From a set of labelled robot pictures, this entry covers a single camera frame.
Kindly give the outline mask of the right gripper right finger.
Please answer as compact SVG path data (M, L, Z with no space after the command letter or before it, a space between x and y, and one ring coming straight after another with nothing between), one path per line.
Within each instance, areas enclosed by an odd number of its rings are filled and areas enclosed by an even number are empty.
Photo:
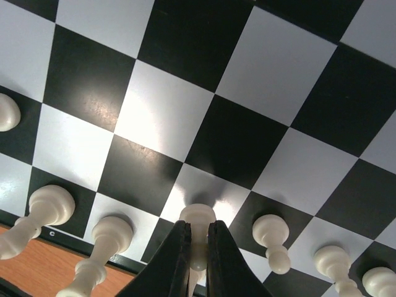
M207 243L207 296L269 295L244 260L223 221L209 225Z

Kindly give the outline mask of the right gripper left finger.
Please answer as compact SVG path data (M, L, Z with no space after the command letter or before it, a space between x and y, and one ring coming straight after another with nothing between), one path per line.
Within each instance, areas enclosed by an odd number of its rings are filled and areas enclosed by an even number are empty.
M177 221L147 266L117 295L187 296L191 238L191 225Z

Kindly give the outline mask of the white chess piece felt base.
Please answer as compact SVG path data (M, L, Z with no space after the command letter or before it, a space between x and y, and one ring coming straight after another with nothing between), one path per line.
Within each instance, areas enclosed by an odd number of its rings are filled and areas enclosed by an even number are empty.
M0 95L0 131L7 132L15 128L21 119L17 103L8 95Z

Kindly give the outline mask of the white queen piece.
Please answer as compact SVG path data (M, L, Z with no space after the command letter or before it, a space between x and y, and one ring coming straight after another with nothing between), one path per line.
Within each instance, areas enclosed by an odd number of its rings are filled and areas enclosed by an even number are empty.
M47 225L62 225L75 210L75 200L63 187L47 185L37 189L29 198L29 214L20 217L14 226L1 234L1 259L18 256L31 239L41 234Z

